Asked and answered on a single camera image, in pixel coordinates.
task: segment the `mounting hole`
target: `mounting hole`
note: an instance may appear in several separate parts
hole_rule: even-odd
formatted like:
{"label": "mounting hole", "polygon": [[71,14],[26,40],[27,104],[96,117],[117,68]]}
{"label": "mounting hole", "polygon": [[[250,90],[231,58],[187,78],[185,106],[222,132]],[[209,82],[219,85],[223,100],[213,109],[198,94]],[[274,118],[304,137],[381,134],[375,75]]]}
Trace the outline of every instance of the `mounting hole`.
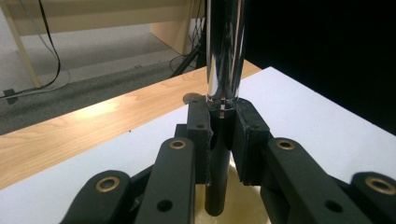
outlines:
{"label": "mounting hole", "polygon": [[331,211],[335,213],[342,213],[343,212],[343,207],[334,201],[326,201],[324,205]]}
{"label": "mounting hole", "polygon": [[100,192],[108,192],[115,189],[120,184],[120,179],[116,176],[108,176],[96,183],[96,189]]}
{"label": "mounting hole", "polygon": [[186,145],[187,145],[187,144],[186,144],[185,141],[175,140],[175,141],[172,141],[172,142],[169,144],[169,147],[171,147],[172,149],[182,149],[182,148],[184,148]]}
{"label": "mounting hole", "polygon": [[258,130],[258,129],[260,129],[260,125],[258,125],[258,124],[253,124],[253,125],[251,126],[251,129]]}
{"label": "mounting hole", "polygon": [[157,203],[157,209],[160,212],[167,212],[172,209],[172,202],[169,200],[162,200]]}
{"label": "mounting hole", "polygon": [[294,149],[294,144],[288,140],[279,140],[276,142],[276,145],[285,150]]}
{"label": "mounting hole", "polygon": [[396,188],[384,179],[373,176],[367,176],[365,182],[367,186],[369,186],[371,189],[377,192],[388,195],[396,194]]}

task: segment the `chrome rod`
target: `chrome rod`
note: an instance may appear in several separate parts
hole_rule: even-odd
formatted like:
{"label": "chrome rod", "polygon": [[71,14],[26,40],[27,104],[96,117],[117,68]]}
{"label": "chrome rod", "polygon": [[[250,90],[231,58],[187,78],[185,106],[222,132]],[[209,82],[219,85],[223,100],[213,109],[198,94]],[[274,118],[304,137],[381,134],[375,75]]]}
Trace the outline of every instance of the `chrome rod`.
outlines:
{"label": "chrome rod", "polygon": [[234,111],[244,62],[248,0],[208,0],[206,26],[207,105],[212,116]]}

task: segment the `wooden tabletop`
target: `wooden tabletop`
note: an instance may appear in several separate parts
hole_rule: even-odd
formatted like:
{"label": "wooden tabletop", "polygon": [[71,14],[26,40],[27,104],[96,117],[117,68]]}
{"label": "wooden tabletop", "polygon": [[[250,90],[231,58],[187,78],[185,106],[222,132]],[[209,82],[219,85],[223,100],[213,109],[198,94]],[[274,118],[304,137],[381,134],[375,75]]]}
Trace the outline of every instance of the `wooden tabletop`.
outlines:
{"label": "wooden tabletop", "polygon": [[[242,73],[259,71],[245,62]],[[206,93],[205,68],[1,135],[0,189],[182,107],[189,92]]]}

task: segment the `white table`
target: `white table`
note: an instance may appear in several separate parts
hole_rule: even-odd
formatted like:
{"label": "white table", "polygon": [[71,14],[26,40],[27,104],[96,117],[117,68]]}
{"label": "white table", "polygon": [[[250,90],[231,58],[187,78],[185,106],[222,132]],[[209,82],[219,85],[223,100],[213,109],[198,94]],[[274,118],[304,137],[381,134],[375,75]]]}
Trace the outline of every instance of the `white table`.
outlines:
{"label": "white table", "polygon": [[[365,171],[396,178],[394,135],[274,68],[243,79],[240,96],[255,105],[275,137],[298,141],[329,175],[346,182]],[[0,223],[59,222],[89,178],[109,169],[137,174],[186,120],[184,106],[2,189]]]}

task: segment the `dark background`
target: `dark background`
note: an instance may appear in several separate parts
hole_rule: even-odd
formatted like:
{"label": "dark background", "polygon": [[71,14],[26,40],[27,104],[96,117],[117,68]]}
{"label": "dark background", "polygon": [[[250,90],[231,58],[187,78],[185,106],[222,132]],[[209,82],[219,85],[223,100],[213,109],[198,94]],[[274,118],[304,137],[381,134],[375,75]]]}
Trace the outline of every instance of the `dark background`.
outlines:
{"label": "dark background", "polygon": [[251,0],[246,59],[396,134],[390,1]]}

